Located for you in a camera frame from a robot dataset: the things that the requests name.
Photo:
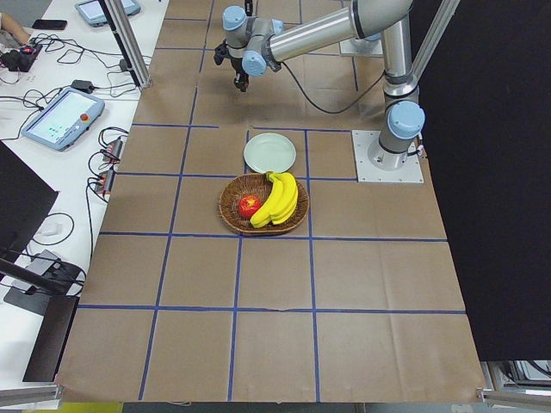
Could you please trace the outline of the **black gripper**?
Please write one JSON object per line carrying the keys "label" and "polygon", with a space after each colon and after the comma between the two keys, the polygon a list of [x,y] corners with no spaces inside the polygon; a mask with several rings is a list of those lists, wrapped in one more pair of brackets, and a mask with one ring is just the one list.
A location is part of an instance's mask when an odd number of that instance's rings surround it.
{"label": "black gripper", "polygon": [[214,49],[214,63],[216,65],[222,65],[224,60],[230,61],[232,68],[235,70],[236,78],[234,79],[234,85],[242,92],[246,92],[249,86],[249,75],[245,72],[242,66],[242,59],[233,57],[228,49],[228,45],[224,40]]}

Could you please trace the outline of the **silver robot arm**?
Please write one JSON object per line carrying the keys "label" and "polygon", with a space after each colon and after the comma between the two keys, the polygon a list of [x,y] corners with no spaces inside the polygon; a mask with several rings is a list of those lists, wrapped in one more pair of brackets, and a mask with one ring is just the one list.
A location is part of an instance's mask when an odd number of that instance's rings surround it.
{"label": "silver robot arm", "polygon": [[398,170],[405,165],[410,145],[425,121],[412,65],[411,8],[410,1],[353,1],[314,21],[285,29],[276,19],[248,15],[244,8],[230,6],[223,12],[226,37],[215,49],[214,62],[221,65],[229,60],[236,71],[235,86],[245,91],[250,77],[259,77],[267,69],[279,71],[289,59],[379,34],[386,119],[379,138],[368,148],[368,158],[381,170]]}

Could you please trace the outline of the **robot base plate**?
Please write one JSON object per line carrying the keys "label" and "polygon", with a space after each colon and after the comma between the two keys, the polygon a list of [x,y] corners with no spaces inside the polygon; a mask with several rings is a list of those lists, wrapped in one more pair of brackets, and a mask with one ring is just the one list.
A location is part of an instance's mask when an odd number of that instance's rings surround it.
{"label": "robot base plate", "polygon": [[348,39],[339,43],[339,51],[343,56],[360,56],[369,58],[382,58],[381,39]]}
{"label": "robot base plate", "polygon": [[423,184],[424,176],[414,142],[401,154],[385,151],[380,131],[352,130],[356,179],[360,183]]}

